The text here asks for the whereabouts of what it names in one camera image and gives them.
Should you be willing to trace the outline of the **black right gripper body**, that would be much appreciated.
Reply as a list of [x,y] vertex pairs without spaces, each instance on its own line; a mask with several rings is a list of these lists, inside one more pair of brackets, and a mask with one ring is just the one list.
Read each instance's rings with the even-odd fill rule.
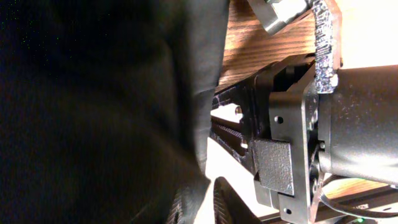
[[289,223],[313,223],[319,203],[314,79],[314,55],[289,56],[216,92],[212,102],[213,109],[231,106],[238,122],[212,117],[211,138],[253,175],[257,201]]

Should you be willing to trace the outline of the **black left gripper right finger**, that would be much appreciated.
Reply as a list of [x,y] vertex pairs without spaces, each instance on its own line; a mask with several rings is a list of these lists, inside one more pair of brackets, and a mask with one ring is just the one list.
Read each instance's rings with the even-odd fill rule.
[[261,224],[224,177],[215,179],[213,210],[215,224]]

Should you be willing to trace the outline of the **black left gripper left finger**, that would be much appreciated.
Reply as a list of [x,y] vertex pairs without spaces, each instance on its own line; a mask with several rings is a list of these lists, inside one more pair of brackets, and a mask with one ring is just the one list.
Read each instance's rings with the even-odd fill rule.
[[183,191],[178,189],[165,224],[184,224]]

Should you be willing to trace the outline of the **black t-shirt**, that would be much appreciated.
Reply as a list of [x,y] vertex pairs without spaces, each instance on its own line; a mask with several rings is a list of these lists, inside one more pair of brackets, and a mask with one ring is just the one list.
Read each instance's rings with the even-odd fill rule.
[[229,2],[2,1],[1,222],[193,223]]

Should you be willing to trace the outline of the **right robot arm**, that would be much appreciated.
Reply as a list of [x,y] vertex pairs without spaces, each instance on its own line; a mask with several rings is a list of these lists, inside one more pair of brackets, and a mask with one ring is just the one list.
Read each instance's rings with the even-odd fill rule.
[[289,223],[314,223],[318,205],[363,219],[396,212],[360,210],[330,200],[331,180],[397,184],[397,67],[340,70],[336,90],[315,88],[315,58],[290,56],[217,92],[238,122],[214,117],[211,138],[254,177],[257,201]]

